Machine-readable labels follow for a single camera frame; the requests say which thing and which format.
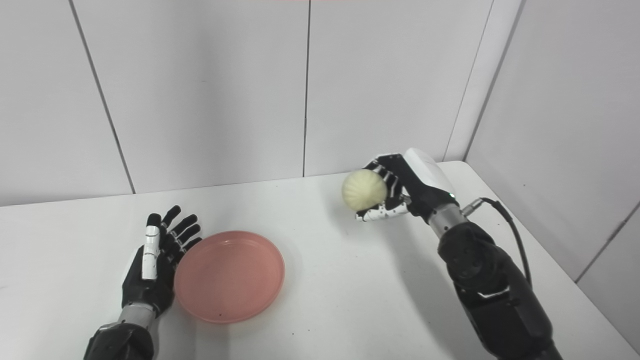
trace robot finger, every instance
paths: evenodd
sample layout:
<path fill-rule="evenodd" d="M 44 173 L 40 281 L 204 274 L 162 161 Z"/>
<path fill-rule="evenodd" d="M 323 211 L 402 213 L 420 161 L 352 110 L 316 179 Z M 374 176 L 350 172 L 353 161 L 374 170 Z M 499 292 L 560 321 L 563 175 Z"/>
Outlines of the robot finger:
<path fill-rule="evenodd" d="M 184 244 L 184 246 L 182 247 L 182 250 L 184 252 L 189 251 L 194 245 L 196 245 L 197 243 L 199 243 L 202 240 L 201 237 L 197 237 L 191 241 L 189 241 L 188 243 Z"/>
<path fill-rule="evenodd" d="M 382 204 L 373 206 L 370 209 L 356 212 L 356 220 L 370 222 L 397 217 L 408 213 L 406 199 L 404 197 L 388 198 Z"/>
<path fill-rule="evenodd" d="M 166 212 L 166 215 L 164 216 L 164 219 L 162 219 L 161 224 L 165 230 L 169 228 L 169 225 L 171 225 L 173 219 L 175 219 L 175 217 L 180 214 L 180 211 L 182 211 L 180 209 L 180 206 L 174 205 L 171 209 L 169 209 L 169 211 Z"/>
<path fill-rule="evenodd" d="M 182 234 L 182 232 L 187 229 L 189 226 L 198 222 L 198 217 L 195 214 L 191 214 L 186 218 L 183 218 L 181 222 L 178 223 L 170 232 L 174 238 L 177 238 L 178 235 Z"/>
<path fill-rule="evenodd" d="M 200 232 L 200 226 L 195 224 L 189 229 L 186 229 L 180 236 L 178 236 L 178 244 L 184 246 L 189 241 L 189 238 Z"/>

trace pink plate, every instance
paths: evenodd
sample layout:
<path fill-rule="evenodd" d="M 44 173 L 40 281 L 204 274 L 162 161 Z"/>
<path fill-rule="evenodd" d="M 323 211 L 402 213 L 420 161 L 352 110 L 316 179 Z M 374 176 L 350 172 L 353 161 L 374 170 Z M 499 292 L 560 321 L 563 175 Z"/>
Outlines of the pink plate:
<path fill-rule="evenodd" d="M 175 273 L 175 295 L 186 311 L 212 323 L 232 323 L 265 310 L 284 281 L 284 261 L 269 240 L 227 231 L 196 244 Z"/>

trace white table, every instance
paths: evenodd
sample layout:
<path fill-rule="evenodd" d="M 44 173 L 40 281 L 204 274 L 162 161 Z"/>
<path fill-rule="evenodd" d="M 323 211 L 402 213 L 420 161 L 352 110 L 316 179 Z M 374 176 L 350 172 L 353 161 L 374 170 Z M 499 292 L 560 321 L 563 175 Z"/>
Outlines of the white table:
<path fill-rule="evenodd" d="M 461 204 L 496 198 L 467 164 L 441 167 Z M 493 359 L 458 303 L 431 229 L 410 215 L 355 222 L 340 198 L 344 176 L 0 208 L 0 357 L 82 358 L 97 327 L 120 312 L 120 284 L 147 215 L 180 204 L 200 217 L 204 236 L 240 229 L 269 238 L 287 273 L 273 305 L 245 322 L 202 323 L 174 305 L 154 329 L 160 360 Z M 498 213 L 483 206 L 470 218 L 520 264 Z M 640 359 L 516 223 L 565 360 Z"/>

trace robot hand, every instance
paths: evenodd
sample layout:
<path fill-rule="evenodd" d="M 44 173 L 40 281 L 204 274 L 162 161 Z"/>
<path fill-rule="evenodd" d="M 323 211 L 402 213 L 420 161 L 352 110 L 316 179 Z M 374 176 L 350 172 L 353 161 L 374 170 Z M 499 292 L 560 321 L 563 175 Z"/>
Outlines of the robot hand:
<path fill-rule="evenodd" d="M 151 360 L 154 356 L 149 327 L 173 301 L 175 269 L 185 253 L 201 238 L 198 217 L 190 215 L 168 231 L 180 214 L 174 206 L 161 219 L 151 214 L 147 220 L 147 238 L 133 259 L 122 283 L 122 312 L 117 322 L 103 325 L 93 335 L 85 360 Z"/>
<path fill-rule="evenodd" d="M 409 212 L 427 221 L 437 207 L 458 205 L 453 186 L 440 167 L 418 149 L 409 149 L 404 156 L 379 155 L 364 168 L 378 173 L 384 180 L 387 198 L 369 209 L 357 211 L 359 221 L 381 220 Z"/>
<path fill-rule="evenodd" d="M 525 278 L 492 237 L 467 219 L 482 202 L 492 204 L 514 230 L 526 264 L 513 220 L 499 202 L 481 198 L 460 209 L 442 170 L 416 149 L 409 149 L 404 156 L 378 156 L 365 168 L 382 177 L 387 198 L 357 212 L 356 218 L 369 221 L 410 212 L 431 226 L 440 239 L 438 255 L 447 264 L 458 299 L 487 351 L 500 360 L 562 359 L 530 277 Z"/>

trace wall seam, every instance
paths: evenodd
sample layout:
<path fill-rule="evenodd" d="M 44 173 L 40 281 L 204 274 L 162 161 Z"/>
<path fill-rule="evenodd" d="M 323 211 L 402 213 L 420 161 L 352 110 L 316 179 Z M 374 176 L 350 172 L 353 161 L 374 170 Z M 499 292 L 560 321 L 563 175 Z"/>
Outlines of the wall seam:
<path fill-rule="evenodd" d="M 113 139 L 116 143 L 116 148 L 118 149 L 118 153 L 120 155 L 120 161 L 122 162 L 122 166 L 124 167 L 124 172 L 127 176 L 129 187 L 131 188 L 131 193 L 136 193 L 136 189 L 133 186 L 133 180 L 131 179 L 131 174 L 129 173 L 129 167 L 127 166 L 127 161 L 125 160 L 124 153 L 122 152 L 122 146 L 120 146 L 120 139 L 118 138 L 118 133 L 116 132 L 116 128 L 113 125 L 113 120 L 111 119 L 111 112 L 109 111 L 109 107 L 107 106 L 107 100 L 104 97 L 104 92 L 102 91 L 102 86 L 100 85 L 100 79 L 98 78 L 98 73 L 95 70 L 95 65 L 93 64 L 93 58 L 91 57 L 91 53 L 89 52 L 89 46 L 86 42 L 86 38 L 84 37 L 84 31 L 82 30 L 82 25 L 80 25 L 80 18 L 78 17 L 76 6 L 73 0 L 68 0 L 68 1 L 69 1 L 69 6 L 71 7 L 71 12 L 74 16 L 74 20 L 76 22 L 76 26 L 78 28 L 78 32 L 80 33 L 80 39 L 82 40 L 84 52 L 86 53 L 87 60 L 89 61 L 89 67 L 91 68 L 91 72 L 93 74 L 93 80 L 95 81 L 95 85 L 98 88 L 98 94 L 100 94 L 102 106 L 104 107 L 104 112 L 107 115 L 107 120 L 109 121 L 109 127 L 111 128 L 111 134 L 113 135 Z"/>
<path fill-rule="evenodd" d="M 509 51 L 509 47 L 511 45 L 511 40 L 513 39 L 513 34 L 515 34 L 516 28 L 518 27 L 518 23 L 520 22 L 520 16 L 522 15 L 522 11 L 524 9 L 525 4 L 527 3 L 527 0 L 521 0 L 520 1 L 520 6 L 518 7 L 518 12 L 516 14 L 516 18 L 513 21 L 513 26 L 511 27 L 511 31 L 509 32 L 509 37 L 507 37 L 507 42 L 504 45 L 504 50 L 502 51 L 502 55 L 500 56 L 500 61 L 498 61 L 498 66 L 495 69 L 495 73 L 493 74 L 493 78 L 491 79 L 491 84 L 489 85 L 489 90 L 486 92 L 486 97 L 484 98 L 484 103 L 482 105 L 482 108 L 480 109 L 480 114 L 478 115 L 478 119 L 476 121 L 476 126 L 474 127 L 474 132 L 471 134 L 471 139 L 469 140 L 469 144 L 467 145 L 467 151 L 465 151 L 465 155 L 462 158 L 462 161 L 466 162 L 467 161 L 467 157 L 469 156 L 469 151 L 471 150 L 471 146 L 474 143 L 474 140 L 476 139 L 476 133 L 478 131 L 478 128 L 480 126 L 480 122 L 482 121 L 482 117 L 484 116 L 484 111 L 486 109 L 486 105 L 489 103 L 489 98 L 491 97 L 491 94 L 493 92 L 493 88 L 495 86 L 495 82 L 498 78 L 498 75 L 500 74 L 500 70 L 502 70 L 502 64 L 504 63 L 504 59 L 507 55 L 507 52 Z"/>
<path fill-rule="evenodd" d="M 631 219 L 632 216 L 634 216 L 634 214 L 636 213 L 636 211 L 638 210 L 638 208 L 640 208 L 640 201 L 636 204 L 636 206 L 634 206 L 634 208 L 631 210 L 631 212 L 627 215 L 627 217 L 625 217 L 624 220 L 622 220 L 618 226 L 616 226 L 616 228 L 613 230 L 613 232 L 611 233 L 611 235 L 609 235 L 609 237 L 607 238 L 607 241 L 605 241 L 604 245 L 602 245 L 602 247 L 600 248 L 600 250 L 596 253 L 596 255 L 593 257 L 593 259 L 591 259 L 591 261 L 587 264 L 587 266 L 584 268 L 584 270 L 580 273 L 580 275 L 578 275 L 578 278 L 576 278 L 576 280 L 574 281 L 576 284 L 582 279 L 582 277 L 584 277 L 584 274 L 587 273 L 587 271 L 593 266 L 593 264 L 596 262 L 596 260 L 600 257 L 600 255 L 602 255 L 602 253 L 604 252 L 604 250 L 609 246 L 609 244 L 613 241 L 613 239 L 615 239 L 618 234 L 620 233 L 620 231 L 626 226 L 626 224 L 629 222 L 629 220 Z"/>
<path fill-rule="evenodd" d="M 309 0 L 309 11 L 307 15 L 307 73 L 305 78 L 305 130 L 303 134 L 302 147 L 302 177 L 305 177 L 305 167 L 307 166 L 307 104 L 309 98 L 309 43 L 311 39 L 311 0 Z"/>
<path fill-rule="evenodd" d="M 474 61 L 471 63 L 471 69 L 469 70 L 469 76 L 467 76 L 467 83 L 465 84 L 465 89 L 462 92 L 462 97 L 460 98 L 460 104 L 458 105 L 458 112 L 456 112 L 456 119 L 453 121 L 453 126 L 451 127 L 451 133 L 449 133 L 449 140 L 447 141 L 447 146 L 444 149 L 444 155 L 442 156 L 442 160 L 447 157 L 447 152 L 449 152 L 449 145 L 451 144 L 451 138 L 453 137 L 453 133 L 456 130 L 456 124 L 458 123 L 458 117 L 460 117 L 460 109 L 462 109 L 462 103 L 465 101 L 465 95 L 467 94 L 467 89 L 469 87 L 469 80 L 471 80 L 471 75 L 474 73 L 474 67 L 476 66 L 476 60 L 478 58 L 478 53 L 480 52 L 480 47 L 482 46 L 482 40 L 484 39 L 484 32 L 486 31 L 486 25 L 489 23 L 489 17 L 491 16 L 491 11 L 493 10 L 493 4 L 495 0 L 491 1 L 491 5 L 489 6 L 489 12 L 486 14 L 486 20 L 484 21 L 484 27 L 482 28 L 482 34 L 480 35 L 480 41 L 478 41 L 478 47 L 476 48 L 476 54 L 474 55 Z"/>

